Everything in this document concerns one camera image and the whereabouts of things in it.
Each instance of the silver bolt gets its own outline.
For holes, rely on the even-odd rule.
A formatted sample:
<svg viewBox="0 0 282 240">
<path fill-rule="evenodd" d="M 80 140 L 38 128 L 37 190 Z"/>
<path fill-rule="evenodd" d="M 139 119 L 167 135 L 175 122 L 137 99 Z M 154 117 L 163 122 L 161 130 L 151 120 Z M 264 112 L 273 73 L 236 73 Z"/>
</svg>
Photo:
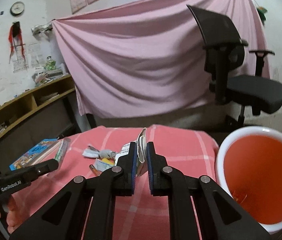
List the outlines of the silver bolt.
<svg viewBox="0 0 282 240">
<path fill-rule="evenodd" d="M 165 167 L 163 167 L 163 171 L 165 173 L 170 173 L 170 172 L 172 172 L 172 168 L 170 166 L 165 166 Z"/>
<path fill-rule="evenodd" d="M 204 183 L 208 183 L 208 182 L 210 182 L 210 180 L 211 180 L 211 179 L 210 179 L 210 177 L 208 177 L 208 176 L 205 176 L 205 175 L 204 175 L 204 176 L 201 177 L 201 181 L 204 182 Z"/>
<path fill-rule="evenodd" d="M 76 176 L 73 181 L 75 183 L 81 183 L 84 180 L 84 178 L 82 176 Z"/>
<path fill-rule="evenodd" d="M 120 172 L 122 170 L 122 168 L 120 166 L 114 166 L 112 167 L 112 171 L 113 172 Z"/>
</svg>

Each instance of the pink sheet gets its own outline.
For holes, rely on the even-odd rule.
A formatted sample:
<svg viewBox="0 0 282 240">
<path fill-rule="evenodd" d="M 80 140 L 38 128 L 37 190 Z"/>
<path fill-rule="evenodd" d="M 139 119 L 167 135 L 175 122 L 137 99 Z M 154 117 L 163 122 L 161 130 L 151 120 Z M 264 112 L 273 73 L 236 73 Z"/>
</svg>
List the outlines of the pink sheet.
<svg viewBox="0 0 282 240">
<path fill-rule="evenodd" d="M 71 148 L 59 173 L 53 179 L 42 176 L 13 195 L 21 213 L 32 215 L 75 176 L 94 176 L 89 169 L 94 160 L 82 156 L 88 144 L 99 150 L 120 151 L 124 144 L 134 141 L 141 130 L 97 127 L 71 136 Z M 168 165 L 188 176 L 205 174 L 215 179 L 218 146 L 206 133 L 153 125 L 147 129 L 146 137 L 147 141 L 154 142 L 156 153 L 166 157 Z M 145 173 L 136 179 L 132 197 L 116 198 L 113 240 L 165 240 L 169 239 L 169 232 L 168 199 L 150 195 L 148 173 Z"/>
<path fill-rule="evenodd" d="M 232 19 L 249 43 L 236 72 L 254 75 L 247 51 L 265 49 L 265 38 L 252 0 L 141 0 L 71 16 L 52 23 L 81 115 L 148 116 L 212 102 L 203 40 L 186 4 Z M 267 63 L 263 71 L 269 77 Z"/>
</svg>

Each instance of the clock face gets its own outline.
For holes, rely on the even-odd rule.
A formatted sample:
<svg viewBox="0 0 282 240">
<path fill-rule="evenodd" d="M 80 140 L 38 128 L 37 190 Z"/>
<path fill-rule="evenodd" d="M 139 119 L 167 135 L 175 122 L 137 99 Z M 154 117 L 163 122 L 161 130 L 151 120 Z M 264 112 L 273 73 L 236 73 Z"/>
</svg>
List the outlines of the clock face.
<svg viewBox="0 0 282 240">
<path fill-rule="evenodd" d="M 22 2 L 16 2 L 12 5 L 11 7 L 11 14 L 13 16 L 17 16 L 20 15 L 21 13 L 24 12 L 25 9 L 25 5 Z"/>
</svg>

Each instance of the human hand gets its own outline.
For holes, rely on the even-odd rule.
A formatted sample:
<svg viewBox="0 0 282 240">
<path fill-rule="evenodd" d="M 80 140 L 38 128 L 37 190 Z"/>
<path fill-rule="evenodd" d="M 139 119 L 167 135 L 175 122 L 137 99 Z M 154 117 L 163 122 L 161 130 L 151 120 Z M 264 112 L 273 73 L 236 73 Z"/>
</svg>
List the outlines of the human hand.
<svg viewBox="0 0 282 240">
<path fill-rule="evenodd" d="M 9 199 L 9 203 L 7 204 L 7 207 L 9 209 L 6 218 L 6 222 L 8 225 L 7 231 L 11 234 L 16 228 L 18 228 L 23 223 L 23 219 L 22 216 L 20 215 L 20 210 L 16 205 L 16 202 L 12 196 Z"/>
</svg>

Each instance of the wooden shelf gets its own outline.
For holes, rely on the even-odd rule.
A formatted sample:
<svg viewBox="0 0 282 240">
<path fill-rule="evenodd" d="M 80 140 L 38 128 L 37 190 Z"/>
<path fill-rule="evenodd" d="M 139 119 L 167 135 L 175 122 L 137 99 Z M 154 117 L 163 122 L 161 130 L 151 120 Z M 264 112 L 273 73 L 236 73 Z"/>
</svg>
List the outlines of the wooden shelf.
<svg viewBox="0 0 282 240">
<path fill-rule="evenodd" d="M 66 97 L 74 91 L 75 86 L 73 79 L 70 75 L 66 75 L 37 88 L 26 91 L 13 100 L 6 102 L 0 107 L 0 124 L 7 122 L 9 125 L 3 132 L 0 133 L 0 139 L 30 116 L 34 115 L 56 100 Z M 39 104 L 39 98 L 52 93 L 58 93 L 58 95 L 43 102 L 42 104 Z"/>
</svg>

